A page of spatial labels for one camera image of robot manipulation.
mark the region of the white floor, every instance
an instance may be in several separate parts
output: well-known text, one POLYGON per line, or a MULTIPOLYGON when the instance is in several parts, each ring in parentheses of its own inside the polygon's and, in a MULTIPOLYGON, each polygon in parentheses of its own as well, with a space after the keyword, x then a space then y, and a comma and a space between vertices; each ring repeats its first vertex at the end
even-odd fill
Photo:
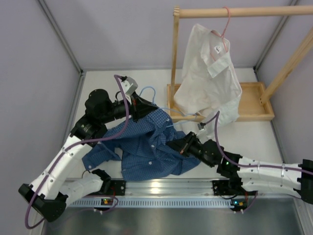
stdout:
MULTIPOLYGON (((253 69, 236 69, 240 82, 255 82, 253 69)), ((107 90, 110 99, 114 100, 115 93, 119 91, 114 74, 127 75, 138 83, 138 92, 145 86, 153 86, 156 89, 155 102, 159 107, 166 107, 166 85, 170 83, 170 70, 131 70, 131 71, 90 71, 87 72, 82 94, 80 97, 75 122, 85 113, 85 101, 90 92, 95 89, 107 90)), ((177 70, 177 83, 180 83, 181 70, 177 70)), ((142 97, 152 100, 153 91, 146 89, 142 97)), ((108 123, 107 128, 112 128, 122 122, 117 120, 108 123)), ((281 156, 270 122, 234 122, 219 128, 219 140, 225 147, 225 151, 238 153, 248 158, 262 160, 271 163, 281 163, 281 156)), ((122 178, 121 162, 109 161, 102 163, 99 168, 105 170, 112 178, 122 178)), ((69 178, 81 178, 85 170, 83 163, 79 163, 69 178)), ((221 178, 214 168, 209 168, 201 163, 196 168, 180 175, 169 175, 166 178, 221 178)))

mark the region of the white wall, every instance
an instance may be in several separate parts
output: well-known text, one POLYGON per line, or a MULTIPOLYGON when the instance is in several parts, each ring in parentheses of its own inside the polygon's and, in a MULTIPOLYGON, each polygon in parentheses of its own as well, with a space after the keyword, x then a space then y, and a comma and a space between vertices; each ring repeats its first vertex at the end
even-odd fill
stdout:
MULTIPOLYGON (((84 69, 170 68, 173 9, 288 5, 290 0, 46 0, 84 69)), ((225 37, 236 67, 256 64, 279 17, 233 18, 225 37)), ((227 19, 182 19, 178 67, 195 23, 222 32, 227 19)))
MULTIPOLYGON (((301 4, 312 4, 302 0, 301 4)), ((259 71, 260 80, 268 86, 313 26, 313 16, 293 16, 259 71)), ((275 112, 273 124, 283 153, 289 163, 313 160, 313 50, 290 74, 271 98, 275 112)))
POLYGON ((19 195, 61 147, 78 73, 35 0, 0 1, 2 235, 27 234, 19 195))

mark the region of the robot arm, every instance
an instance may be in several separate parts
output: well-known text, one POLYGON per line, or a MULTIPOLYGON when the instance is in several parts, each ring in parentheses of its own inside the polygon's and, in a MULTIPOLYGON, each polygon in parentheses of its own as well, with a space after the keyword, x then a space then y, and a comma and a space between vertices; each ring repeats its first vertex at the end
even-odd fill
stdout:
MULTIPOLYGON (((157 109, 156 105, 135 93, 137 84, 132 78, 121 77, 121 80, 129 114, 134 121, 157 109)), ((107 132, 105 124, 125 117, 126 113, 124 103, 111 102, 108 93, 102 89, 90 93, 85 107, 85 115, 77 121, 64 146, 49 166, 31 184, 23 184, 19 188, 24 199, 48 222, 56 220, 77 199, 94 192, 105 194, 111 183, 110 176, 97 169, 87 177, 65 185, 67 176, 76 164, 97 144, 92 140, 102 138, 107 132), (87 142, 73 146, 81 141, 87 142)))
POLYGON ((285 193, 313 204, 313 161, 303 160, 302 164, 269 164, 243 157, 239 154, 223 152, 217 143, 208 140, 200 142, 196 134, 190 132, 183 139, 167 142, 175 151, 189 157, 195 156, 216 172, 228 178, 227 181, 213 182, 214 193, 244 195, 245 192, 285 193))

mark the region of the shirt label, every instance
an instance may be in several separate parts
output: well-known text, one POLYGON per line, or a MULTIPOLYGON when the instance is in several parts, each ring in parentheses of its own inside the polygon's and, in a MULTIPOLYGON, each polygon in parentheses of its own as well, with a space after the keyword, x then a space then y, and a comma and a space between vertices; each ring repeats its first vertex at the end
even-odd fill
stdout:
POLYGON ((222 47, 221 46, 216 46, 214 47, 214 50, 216 51, 216 53, 220 54, 222 47))

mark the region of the wooden rod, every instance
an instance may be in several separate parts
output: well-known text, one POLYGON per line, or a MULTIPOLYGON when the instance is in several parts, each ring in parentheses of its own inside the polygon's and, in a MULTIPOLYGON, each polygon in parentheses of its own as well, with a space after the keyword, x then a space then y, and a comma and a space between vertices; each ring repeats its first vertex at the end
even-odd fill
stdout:
POLYGON ((271 98, 275 91, 283 84, 289 74, 297 67, 301 60, 313 47, 313 27, 309 33, 303 39, 297 50, 289 58, 285 66, 279 71, 277 76, 271 82, 269 87, 266 88, 264 93, 260 97, 260 104, 265 105, 266 102, 271 98))
MULTIPOLYGON (((313 15, 313 5, 230 8, 229 11, 231 17, 313 15)), ((228 17, 225 8, 181 9, 179 11, 179 18, 181 19, 220 17, 228 17)))
POLYGON ((177 46, 178 46, 178 29, 179 29, 179 6, 174 7, 174 28, 173 28, 173 45, 172 45, 172 76, 171 76, 171 94, 170 94, 170 107, 174 106, 174 93, 175 93, 175 74, 176 74, 176 59, 177 59, 177 46))

